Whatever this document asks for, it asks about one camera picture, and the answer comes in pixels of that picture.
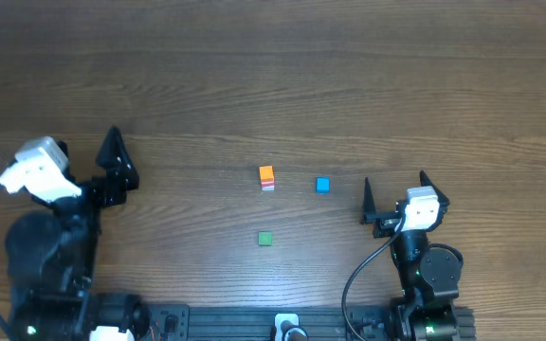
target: wooden table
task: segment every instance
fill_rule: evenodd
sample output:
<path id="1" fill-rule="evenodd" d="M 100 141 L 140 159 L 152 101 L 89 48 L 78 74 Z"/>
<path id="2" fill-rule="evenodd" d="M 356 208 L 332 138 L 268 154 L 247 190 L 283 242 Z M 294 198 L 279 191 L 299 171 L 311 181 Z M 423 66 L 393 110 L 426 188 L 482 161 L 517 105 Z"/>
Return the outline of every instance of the wooden table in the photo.
<path id="1" fill-rule="evenodd" d="M 546 1 L 0 0 L 0 172 L 52 135 L 86 179 L 112 124 L 141 186 L 102 216 L 97 291 L 337 307 L 382 243 L 364 177 L 391 209 L 423 169 L 479 339 L 546 340 Z M 3 240 L 36 208 L 0 195 L 4 312 Z M 349 301 L 400 294 L 385 253 Z"/>

